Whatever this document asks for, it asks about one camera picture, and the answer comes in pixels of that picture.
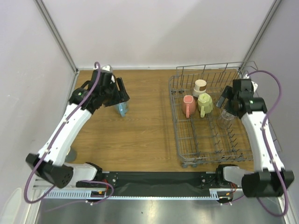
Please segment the blue mug orange inside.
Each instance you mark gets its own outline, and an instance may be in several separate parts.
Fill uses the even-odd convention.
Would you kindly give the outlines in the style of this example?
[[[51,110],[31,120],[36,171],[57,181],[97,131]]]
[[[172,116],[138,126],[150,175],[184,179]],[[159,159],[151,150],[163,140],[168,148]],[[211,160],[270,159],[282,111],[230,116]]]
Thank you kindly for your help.
[[[114,106],[116,112],[121,115],[121,117],[125,117],[128,112],[128,102],[122,102]]]

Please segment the clear plastic cup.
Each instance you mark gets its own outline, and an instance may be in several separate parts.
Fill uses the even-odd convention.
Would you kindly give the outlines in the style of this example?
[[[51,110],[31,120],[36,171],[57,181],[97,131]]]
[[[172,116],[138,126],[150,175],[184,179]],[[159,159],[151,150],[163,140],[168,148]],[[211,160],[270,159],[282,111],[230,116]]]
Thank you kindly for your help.
[[[235,116],[231,113],[228,113],[225,109],[222,110],[221,114],[217,119],[217,124],[222,129],[229,128],[231,122],[235,119]]]

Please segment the steel tumbler brown band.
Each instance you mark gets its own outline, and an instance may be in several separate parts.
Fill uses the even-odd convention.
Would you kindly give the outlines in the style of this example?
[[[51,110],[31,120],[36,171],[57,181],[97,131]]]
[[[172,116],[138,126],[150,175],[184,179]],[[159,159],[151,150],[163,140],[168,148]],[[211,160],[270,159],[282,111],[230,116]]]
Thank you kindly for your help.
[[[206,85],[207,82],[205,80],[203,79],[196,80],[194,83],[192,95],[198,98],[201,94],[206,92]]]

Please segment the pink floral mug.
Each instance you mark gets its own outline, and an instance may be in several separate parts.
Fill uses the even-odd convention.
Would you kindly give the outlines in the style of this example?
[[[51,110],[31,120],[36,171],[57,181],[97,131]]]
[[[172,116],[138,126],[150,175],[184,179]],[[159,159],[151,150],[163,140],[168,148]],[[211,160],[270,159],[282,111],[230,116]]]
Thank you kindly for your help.
[[[185,95],[183,97],[182,111],[186,118],[190,118],[196,111],[196,102],[192,95]]]

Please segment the grey mug white inside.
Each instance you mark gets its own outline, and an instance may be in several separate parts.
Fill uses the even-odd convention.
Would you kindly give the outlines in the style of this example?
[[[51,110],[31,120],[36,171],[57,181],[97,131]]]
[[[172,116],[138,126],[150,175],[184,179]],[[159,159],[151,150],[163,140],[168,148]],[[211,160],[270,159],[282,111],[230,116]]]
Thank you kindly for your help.
[[[66,163],[74,162],[76,160],[76,157],[77,157],[77,151],[72,147],[70,147],[70,150],[65,158],[65,162]]]

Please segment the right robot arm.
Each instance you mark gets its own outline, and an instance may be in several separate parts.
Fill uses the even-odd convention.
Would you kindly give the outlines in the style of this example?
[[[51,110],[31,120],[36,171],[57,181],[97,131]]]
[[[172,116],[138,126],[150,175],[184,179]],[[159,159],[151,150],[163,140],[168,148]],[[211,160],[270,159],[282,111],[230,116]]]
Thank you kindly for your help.
[[[266,118],[267,107],[263,98],[254,96],[250,79],[234,79],[226,86],[216,106],[225,105],[225,111],[238,117],[248,136],[254,172],[236,165],[220,165],[215,176],[216,184],[225,188],[230,183],[240,186],[246,197],[280,197],[284,188],[294,181],[277,154]]]

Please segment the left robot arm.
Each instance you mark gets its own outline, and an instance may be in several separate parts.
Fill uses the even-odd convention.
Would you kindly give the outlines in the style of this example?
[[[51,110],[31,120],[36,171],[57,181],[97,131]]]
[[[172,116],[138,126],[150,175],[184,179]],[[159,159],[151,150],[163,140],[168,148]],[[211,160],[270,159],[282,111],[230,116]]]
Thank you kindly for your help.
[[[26,163],[38,177],[60,189],[86,187],[86,181],[93,187],[101,185],[103,173],[99,166],[91,162],[69,164],[66,157],[80,129],[97,109],[127,101],[129,95],[123,80],[115,77],[111,66],[94,69],[91,80],[72,93],[63,118],[49,140],[38,153],[29,153]]]

